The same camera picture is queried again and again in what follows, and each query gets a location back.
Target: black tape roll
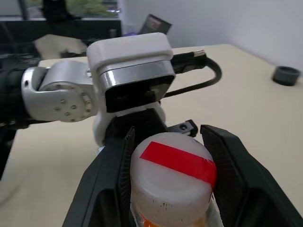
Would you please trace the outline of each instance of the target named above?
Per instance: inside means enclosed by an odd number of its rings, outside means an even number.
[[[274,72],[272,80],[284,86],[294,86],[301,72],[291,67],[278,66]]]

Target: black cylindrical object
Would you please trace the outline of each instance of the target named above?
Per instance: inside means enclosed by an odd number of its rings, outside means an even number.
[[[21,91],[25,70],[10,70],[0,76],[0,123],[17,124],[30,119]]]
[[[301,72],[297,69],[278,66],[274,72],[272,80],[284,86],[294,86],[300,76]]]

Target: plastic jar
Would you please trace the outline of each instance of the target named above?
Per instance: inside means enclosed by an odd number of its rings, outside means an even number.
[[[180,133],[138,145],[131,161],[131,210],[139,227],[207,227],[216,169],[208,150]]]

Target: black power cord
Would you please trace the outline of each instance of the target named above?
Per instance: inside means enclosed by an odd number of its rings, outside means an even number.
[[[198,90],[204,87],[208,87],[211,85],[216,84],[222,77],[222,71],[220,69],[220,66],[208,58],[204,52],[190,52],[190,53],[183,53],[183,54],[177,54],[174,55],[174,57],[171,59],[171,64],[173,66],[173,69],[176,74],[179,73],[184,73],[188,72],[191,70],[196,70],[196,69],[203,69],[205,66],[211,68],[214,73],[215,77],[213,79],[210,79],[206,82],[200,83],[200,84],[195,84],[192,86],[188,86],[185,88],[181,88],[175,91],[171,91],[165,94],[164,98],[171,97],[171,96],[176,96],[183,94],[185,92],[189,91],[194,91]]]

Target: screw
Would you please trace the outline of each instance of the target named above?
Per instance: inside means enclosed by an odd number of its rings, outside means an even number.
[[[180,129],[181,129],[181,130],[185,130],[185,129],[187,129],[187,126],[184,125],[184,124],[182,124],[182,125],[180,125]]]

